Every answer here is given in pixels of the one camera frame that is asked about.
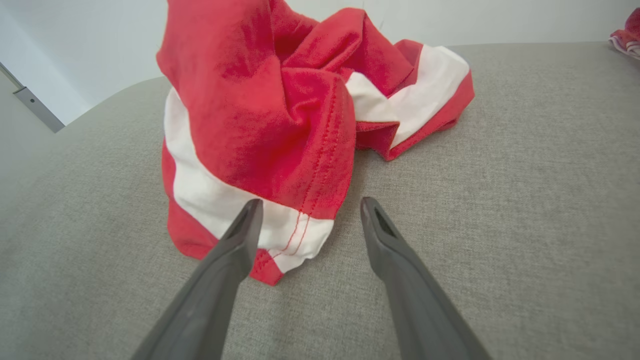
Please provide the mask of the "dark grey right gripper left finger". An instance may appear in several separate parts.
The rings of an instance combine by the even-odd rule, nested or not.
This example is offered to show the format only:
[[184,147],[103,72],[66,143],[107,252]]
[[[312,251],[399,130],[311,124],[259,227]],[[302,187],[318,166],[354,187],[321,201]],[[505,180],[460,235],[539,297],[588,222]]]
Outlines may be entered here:
[[249,200],[162,317],[134,360],[219,360],[238,287],[253,269],[263,223],[263,201]]

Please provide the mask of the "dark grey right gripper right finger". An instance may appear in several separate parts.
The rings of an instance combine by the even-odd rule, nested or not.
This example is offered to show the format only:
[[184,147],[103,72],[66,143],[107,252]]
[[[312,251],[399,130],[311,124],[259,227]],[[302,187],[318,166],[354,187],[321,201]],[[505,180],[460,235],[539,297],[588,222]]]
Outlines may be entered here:
[[384,283],[404,360],[488,360],[489,353],[373,197],[359,206],[366,251]]

